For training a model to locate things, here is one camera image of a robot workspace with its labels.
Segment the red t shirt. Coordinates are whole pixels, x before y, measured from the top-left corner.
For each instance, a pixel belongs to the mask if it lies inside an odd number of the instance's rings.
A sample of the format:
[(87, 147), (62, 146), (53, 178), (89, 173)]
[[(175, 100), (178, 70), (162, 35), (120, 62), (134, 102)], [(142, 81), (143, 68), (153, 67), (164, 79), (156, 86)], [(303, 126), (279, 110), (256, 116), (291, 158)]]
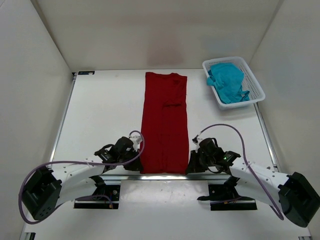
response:
[(187, 77), (146, 72), (140, 156), (144, 174), (184, 174), (189, 162)]

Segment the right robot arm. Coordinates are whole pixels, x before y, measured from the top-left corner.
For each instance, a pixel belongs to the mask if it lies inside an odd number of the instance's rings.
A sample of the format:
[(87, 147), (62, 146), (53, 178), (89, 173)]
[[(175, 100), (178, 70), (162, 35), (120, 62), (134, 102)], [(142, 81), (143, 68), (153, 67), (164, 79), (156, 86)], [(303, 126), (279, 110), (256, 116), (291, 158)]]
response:
[(195, 137), (186, 174), (227, 174), (223, 184), (233, 199), (247, 197), (265, 203), (293, 224), (305, 228), (320, 208), (320, 196), (299, 172), (286, 174), (246, 160), (244, 155), (224, 151), (214, 137)]

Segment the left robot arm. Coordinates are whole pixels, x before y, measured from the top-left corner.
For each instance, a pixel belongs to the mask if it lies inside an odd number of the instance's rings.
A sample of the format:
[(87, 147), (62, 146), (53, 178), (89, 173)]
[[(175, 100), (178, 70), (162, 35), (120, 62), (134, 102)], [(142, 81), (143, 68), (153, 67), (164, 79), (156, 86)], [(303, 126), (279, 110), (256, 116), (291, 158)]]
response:
[(115, 144), (107, 144), (92, 157), (83, 161), (52, 161), (34, 168), (23, 180), (18, 194), (18, 208), (22, 219), (38, 224), (66, 202), (104, 198), (106, 186), (102, 175), (118, 166), (136, 163), (144, 151), (144, 137), (121, 137)]

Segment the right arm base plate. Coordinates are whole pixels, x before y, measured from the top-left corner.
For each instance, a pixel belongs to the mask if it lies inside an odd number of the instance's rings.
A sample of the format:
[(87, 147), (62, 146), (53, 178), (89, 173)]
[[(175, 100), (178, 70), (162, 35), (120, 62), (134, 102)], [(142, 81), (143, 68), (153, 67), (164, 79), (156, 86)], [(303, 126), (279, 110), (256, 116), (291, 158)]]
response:
[(255, 211), (258, 209), (254, 199), (240, 196), (234, 187), (226, 184), (209, 184), (208, 192), (211, 211)]

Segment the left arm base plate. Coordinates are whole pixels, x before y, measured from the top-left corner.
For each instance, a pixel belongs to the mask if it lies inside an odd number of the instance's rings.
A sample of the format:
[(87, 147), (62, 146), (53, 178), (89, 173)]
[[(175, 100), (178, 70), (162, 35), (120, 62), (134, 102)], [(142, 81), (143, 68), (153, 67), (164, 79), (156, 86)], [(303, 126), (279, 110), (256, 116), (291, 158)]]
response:
[(120, 205), (121, 182), (105, 181), (105, 186), (98, 188), (93, 195), (74, 201), (74, 209), (117, 210)]

